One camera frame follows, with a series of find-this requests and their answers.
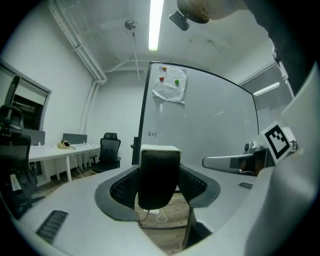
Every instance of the power cord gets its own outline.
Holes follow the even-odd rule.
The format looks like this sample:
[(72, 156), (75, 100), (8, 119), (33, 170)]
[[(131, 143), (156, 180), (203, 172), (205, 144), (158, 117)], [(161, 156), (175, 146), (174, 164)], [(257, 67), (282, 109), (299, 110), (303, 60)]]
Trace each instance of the power cord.
[(78, 170), (78, 172), (80, 173), (81, 177), (82, 177), (82, 178), (84, 178), (84, 177), (82, 176), (81, 172), (80, 172), (80, 171), (79, 171), (79, 169), (78, 169), (77, 162), (76, 162), (76, 160), (75, 160), (75, 158), (74, 158), (74, 155), (73, 155), (72, 153), (71, 153), (71, 156), (72, 156), (73, 161), (74, 161), (74, 163), (75, 163), (75, 167), (76, 167), (76, 169), (77, 169), (77, 170)]
[[(161, 216), (161, 213), (162, 213), (162, 215), (163, 215), (163, 217), (165, 217), (165, 221), (159, 221), (158, 219), (160, 218), (160, 216)], [(165, 214), (164, 214), (164, 212), (161, 210), (161, 209), (159, 209), (159, 216), (158, 216), (158, 218), (156, 218), (156, 222), (158, 222), (158, 223), (165, 223), (165, 222), (167, 222), (167, 217), (165, 216)]]
[(149, 216), (149, 212), (150, 212), (150, 210), (148, 210), (148, 212), (147, 212), (147, 214), (146, 214), (146, 217), (145, 217), (143, 220), (141, 220), (141, 221), (140, 221), (140, 223), (139, 223), (139, 225), (140, 225), (140, 226), (142, 226), (142, 224), (141, 224), (141, 223), (142, 223), (143, 221), (145, 221), (145, 220), (148, 218), (148, 216)]

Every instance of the ceiling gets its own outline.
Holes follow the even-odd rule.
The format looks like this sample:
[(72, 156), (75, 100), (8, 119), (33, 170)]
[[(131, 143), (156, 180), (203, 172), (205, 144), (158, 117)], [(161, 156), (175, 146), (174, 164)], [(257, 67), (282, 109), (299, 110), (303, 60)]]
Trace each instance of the ceiling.
[(207, 24), (189, 21), (180, 30), (168, 17), (178, 10), (177, 1), (165, 0), (158, 51), (148, 50), (150, 0), (58, 0), (78, 36), (88, 45), (103, 70), (131, 60), (118, 70), (134, 70), (134, 41), (125, 21), (137, 25), (135, 43), (141, 70), (149, 61), (166, 61), (217, 72), (240, 60), (268, 39), (247, 10), (237, 11)]

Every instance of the paper sheet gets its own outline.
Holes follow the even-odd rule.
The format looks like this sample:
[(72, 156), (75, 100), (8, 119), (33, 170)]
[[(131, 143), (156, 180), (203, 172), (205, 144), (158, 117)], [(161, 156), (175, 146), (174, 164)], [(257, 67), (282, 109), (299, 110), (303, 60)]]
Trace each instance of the paper sheet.
[(166, 66), (166, 70), (163, 70), (163, 66), (159, 66), (152, 90), (153, 97), (185, 104), (187, 74), (178, 67)]

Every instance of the ceiling light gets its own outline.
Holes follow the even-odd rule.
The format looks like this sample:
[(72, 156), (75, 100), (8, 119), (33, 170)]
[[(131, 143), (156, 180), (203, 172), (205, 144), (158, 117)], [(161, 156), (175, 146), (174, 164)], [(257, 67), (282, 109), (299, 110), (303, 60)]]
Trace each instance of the ceiling light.
[(158, 41), (163, 7), (164, 0), (150, 1), (149, 51), (158, 50)]
[(274, 84), (271, 84), (271, 85), (267, 86), (266, 88), (263, 88), (263, 89), (261, 89), (261, 90), (256, 91), (253, 95), (254, 95), (254, 96), (259, 96), (259, 95), (261, 95), (261, 94), (264, 94), (264, 93), (266, 93), (266, 92), (269, 92), (269, 91), (273, 90), (274, 88), (279, 87), (279, 85), (280, 85), (280, 83), (279, 83), (279, 82), (276, 82), (276, 83), (274, 83)]

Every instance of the white table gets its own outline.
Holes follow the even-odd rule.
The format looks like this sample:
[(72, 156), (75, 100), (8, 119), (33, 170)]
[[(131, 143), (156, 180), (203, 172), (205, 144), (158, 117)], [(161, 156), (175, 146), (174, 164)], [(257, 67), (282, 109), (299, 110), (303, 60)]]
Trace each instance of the white table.
[[(71, 172), (70, 172), (70, 161), (69, 156), (84, 154), (90, 152), (92, 150), (100, 149), (99, 144), (93, 143), (86, 143), (86, 144), (74, 144), (72, 145), (75, 147), (74, 150), (71, 149), (60, 149), (57, 145), (41, 145), (41, 146), (31, 146), (29, 152), (29, 163), (30, 162), (37, 162), (37, 161), (44, 161), (49, 159), (56, 159), (56, 158), (65, 158), (66, 161), (66, 174), (68, 177), (68, 181), (71, 182)], [(82, 169), (82, 157), (79, 159), (80, 169)], [(60, 180), (60, 175), (58, 170), (56, 169), (56, 176), (57, 179)]]

